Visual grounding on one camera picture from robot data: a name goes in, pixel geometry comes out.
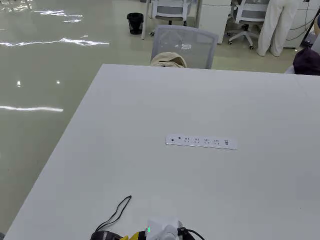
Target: mesh chair back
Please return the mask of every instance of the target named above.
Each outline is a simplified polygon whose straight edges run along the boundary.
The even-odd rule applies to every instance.
[[[152,18],[182,18],[187,20],[191,0],[152,0]]]
[[[188,68],[211,69],[219,36],[194,27],[158,25],[155,29],[151,59],[157,54],[181,55]]]
[[[264,22],[269,0],[239,0],[240,5],[234,11],[235,22]]]

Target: yellow object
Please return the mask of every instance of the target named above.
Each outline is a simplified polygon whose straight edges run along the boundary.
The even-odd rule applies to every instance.
[[[130,238],[130,240],[138,240],[138,237],[139,237],[139,232],[136,232],[135,234],[133,234],[133,236]]]
[[[139,237],[139,232],[136,232],[131,238],[130,240],[138,240]],[[123,238],[121,238],[120,240],[129,240],[129,237],[126,235]]]

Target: white cabinet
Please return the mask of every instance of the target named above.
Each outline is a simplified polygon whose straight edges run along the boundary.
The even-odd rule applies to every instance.
[[[231,0],[202,0],[199,10],[199,29],[218,34],[218,44],[224,38],[228,15],[231,11]]]
[[[301,0],[298,11],[294,16],[291,29],[286,37],[285,48],[298,48],[304,39],[308,28],[313,24],[313,18],[317,14],[320,0],[310,0],[305,2]]]
[[[311,24],[314,23],[314,21],[312,20],[316,14],[316,10],[306,11],[299,9],[296,12],[291,30],[286,37],[286,41],[284,44],[285,48],[298,48],[300,46],[307,33],[308,28]]]

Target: chair base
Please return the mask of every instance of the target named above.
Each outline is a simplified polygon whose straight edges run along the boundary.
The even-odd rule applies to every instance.
[[[249,27],[249,26],[245,26],[245,27],[244,27],[244,30],[231,30],[231,31],[228,31],[228,32],[227,32],[227,35],[228,35],[228,36],[231,36],[231,34],[236,34],[236,35],[234,35],[233,37],[230,37],[230,38],[229,38],[229,44],[231,45],[231,44],[232,44],[232,41],[233,41],[234,39],[238,39],[238,38],[240,38],[240,37],[242,37],[242,36],[245,36],[245,38],[246,38],[246,39],[248,40],[248,42],[249,42],[249,48],[250,48],[250,49],[253,49],[253,48],[254,48],[254,43],[253,43],[251,37],[253,37],[253,38],[259,38],[259,35],[255,34],[255,33],[253,33],[253,32],[248,31],[248,27]]]

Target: socket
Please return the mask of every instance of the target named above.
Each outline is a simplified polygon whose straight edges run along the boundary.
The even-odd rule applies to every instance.
[[[184,134],[169,134],[165,138],[165,144],[216,149],[237,149],[236,140],[228,137],[216,136],[191,136]]]

